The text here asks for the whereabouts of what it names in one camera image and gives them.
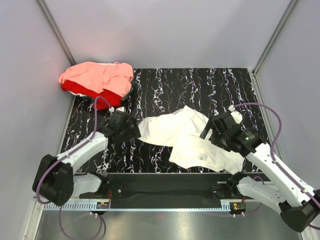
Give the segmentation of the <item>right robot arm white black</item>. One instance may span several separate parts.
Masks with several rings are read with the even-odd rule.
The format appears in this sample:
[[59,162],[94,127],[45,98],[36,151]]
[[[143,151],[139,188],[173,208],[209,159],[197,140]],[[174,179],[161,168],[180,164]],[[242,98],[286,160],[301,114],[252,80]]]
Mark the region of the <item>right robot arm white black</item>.
[[320,214],[320,191],[298,177],[253,128],[241,129],[240,119],[229,112],[213,116],[200,138],[209,131],[209,141],[227,152],[235,152],[256,165],[276,186],[271,188],[237,172],[226,182],[228,195],[252,198],[277,212],[285,224],[301,233]]

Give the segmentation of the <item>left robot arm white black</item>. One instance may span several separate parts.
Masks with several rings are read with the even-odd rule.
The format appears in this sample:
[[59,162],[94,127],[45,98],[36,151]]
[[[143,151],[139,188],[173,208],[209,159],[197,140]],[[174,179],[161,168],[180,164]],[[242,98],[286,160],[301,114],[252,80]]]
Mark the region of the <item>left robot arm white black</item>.
[[32,185],[37,201],[60,207],[82,194],[103,198],[108,193],[106,178],[97,173],[77,175],[77,170],[110,144],[140,137],[137,120],[126,112],[115,111],[107,125],[95,127],[79,144],[56,156],[47,154],[41,159]]

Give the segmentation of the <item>white t-shirt robot print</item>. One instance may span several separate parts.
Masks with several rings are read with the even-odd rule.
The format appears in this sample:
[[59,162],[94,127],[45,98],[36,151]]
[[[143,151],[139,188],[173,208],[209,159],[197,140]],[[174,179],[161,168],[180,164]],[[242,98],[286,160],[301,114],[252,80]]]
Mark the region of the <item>white t-shirt robot print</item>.
[[245,158],[234,151],[226,151],[200,138],[209,118],[184,106],[172,113],[144,118],[138,129],[142,142],[172,147],[169,161],[184,169],[203,167],[215,172],[240,172]]

